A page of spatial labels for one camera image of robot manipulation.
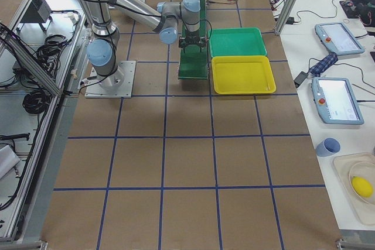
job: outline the person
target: person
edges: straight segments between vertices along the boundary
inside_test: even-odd
[[[351,0],[364,26],[375,27],[375,0]]]

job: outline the blue tablet frame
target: blue tablet frame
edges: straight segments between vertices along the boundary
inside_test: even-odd
[[[321,89],[319,85],[319,80],[342,80],[345,81],[346,89],[348,90],[348,95],[350,98],[350,102],[353,105],[354,110],[356,111],[356,117],[357,120],[342,120],[342,119],[331,119],[329,116],[329,110],[326,103],[320,104],[319,99],[324,98],[325,95],[323,92],[323,89]],[[359,110],[357,99],[354,96],[352,87],[350,86],[349,80],[347,78],[327,78],[327,77],[314,77],[311,82],[311,90],[312,95],[314,97],[314,103],[316,105],[316,109],[318,110],[319,116],[322,118],[324,123],[327,124],[355,124],[355,125],[361,125],[364,124],[364,119],[362,117],[362,114]]]
[[[324,30],[325,26],[328,25],[340,25],[344,31],[348,34],[348,38],[352,40],[352,42],[358,47],[357,50],[348,50],[348,51],[339,51],[335,44],[332,42],[327,42],[327,38],[329,35],[327,35],[326,31]],[[330,51],[330,52],[335,52],[338,56],[343,56],[343,55],[350,55],[350,54],[361,54],[364,53],[364,48],[363,46],[358,42],[356,37],[350,32],[350,30],[347,28],[347,26],[342,23],[342,22],[336,22],[336,23],[320,23],[315,25],[315,33],[318,35],[320,38],[321,42],[323,45]]]

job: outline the yellow ball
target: yellow ball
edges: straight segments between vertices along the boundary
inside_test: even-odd
[[[352,186],[356,193],[363,197],[370,197],[374,192],[373,186],[370,182],[362,177],[353,177]]]

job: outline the white tabletop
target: white tabletop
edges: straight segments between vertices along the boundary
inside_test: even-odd
[[[366,34],[366,30],[358,19],[348,21],[339,5],[339,0],[334,0],[334,3],[337,6],[336,17],[322,19],[312,13],[301,12],[299,13],[302,19],[300,23],[285,25],[282,30],[281,40],[293,77],[296,77],[301,71],[307,72],[309,58],[322,59],[329,53],[315,34],[314,26],[317,23],[345,22],[355,36]],[[295,17],[296,21],[299,20],[296,13],[301,10],[314,11],[320,16],[334,16],[336,13],[332,0],[297,0],[290,16]],[[278,15],[280,12],[281,10],[278,9],[274,11],[274,14]],[[360,67],[364,72],[364,80],[375,86],[375,62],[369,54],[369,51],[375,51],[375,37],[365,36],[358,41],[366,49],[365,53],[340,56],[336,64],[347,63]],[[357,100],[375,100],[375,95],[353,86],[355,84],[375,92],[375,89],[362,82],[358,69],[343,65],[332,66],[322,76],[348,78]],[[375,224],[365,225],[359,220],[333,165],[334,158],[338,156],[362,152],[373,153],[375,147],[375,102],[359,104],[365,120],[363,125],[330,125],[323,123],[318,115],[313,101],[311,80],[306,80],[298,88],[297,93],[314,146],[316,147],[328,137],[337,139],[341,145],[339,153],[329,157],[317,157],[339,228],[341,230],[375,230]]]

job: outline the white tray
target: white tray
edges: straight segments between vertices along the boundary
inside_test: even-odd
[[[358,195],[352,189],[349,180],[349,170],[358,162],[375,163],[375,156],[373,156],[371,153],[356,153],[354,155],[338,156],[334,158],[333,165],[341,180],[341,183],[345,187],[348,199],[350,200],[358,219],[364,225],[375,225],[375,206],[372,206],[371,204],[368,204],[358,198]]]

